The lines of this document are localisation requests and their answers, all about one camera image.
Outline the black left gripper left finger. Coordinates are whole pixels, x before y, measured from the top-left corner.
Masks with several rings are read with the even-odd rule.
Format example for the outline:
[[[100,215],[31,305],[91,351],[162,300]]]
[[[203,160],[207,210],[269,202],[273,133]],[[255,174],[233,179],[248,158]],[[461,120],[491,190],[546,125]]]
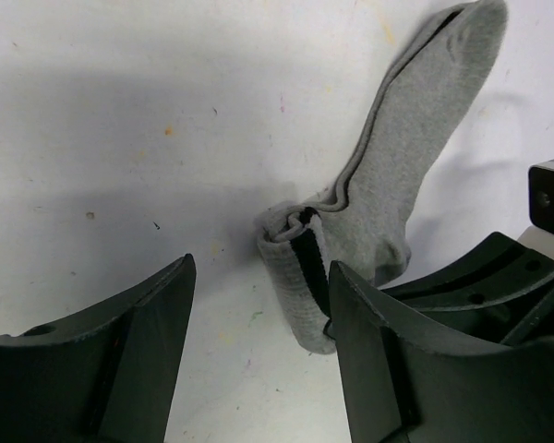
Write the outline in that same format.
[[[0,335],[0,442],[161,442],[187,335],[186,255],[136,286]]]

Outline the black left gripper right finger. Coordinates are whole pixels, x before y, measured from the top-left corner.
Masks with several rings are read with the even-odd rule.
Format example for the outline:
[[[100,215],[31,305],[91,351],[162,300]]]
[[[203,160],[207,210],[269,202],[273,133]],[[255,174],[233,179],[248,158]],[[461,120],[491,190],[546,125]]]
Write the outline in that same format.
[[[424,316],[331,265],[355,442],[554,442],[554,337],[505,346]]]

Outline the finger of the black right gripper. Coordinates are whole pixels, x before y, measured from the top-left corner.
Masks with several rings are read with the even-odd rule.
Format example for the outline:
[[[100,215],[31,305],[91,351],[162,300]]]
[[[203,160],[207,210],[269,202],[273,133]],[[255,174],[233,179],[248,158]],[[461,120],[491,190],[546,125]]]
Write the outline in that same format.
[[[384,293],[482,340],[514,346],[554,336],[554,260],[502,233]]]

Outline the grey sock with black stripes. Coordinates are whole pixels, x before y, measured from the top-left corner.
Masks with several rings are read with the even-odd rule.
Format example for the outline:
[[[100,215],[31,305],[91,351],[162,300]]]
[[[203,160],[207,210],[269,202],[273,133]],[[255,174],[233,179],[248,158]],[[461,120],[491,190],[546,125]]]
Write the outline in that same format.
[[[507,21],[502,1],[464,3],[432,16],[386,73],[331,192],[260,216],[259,252],[307,351],[335,350],[333,261],[375,285],[406,270],[405,228],[419,188],[484,85]]]

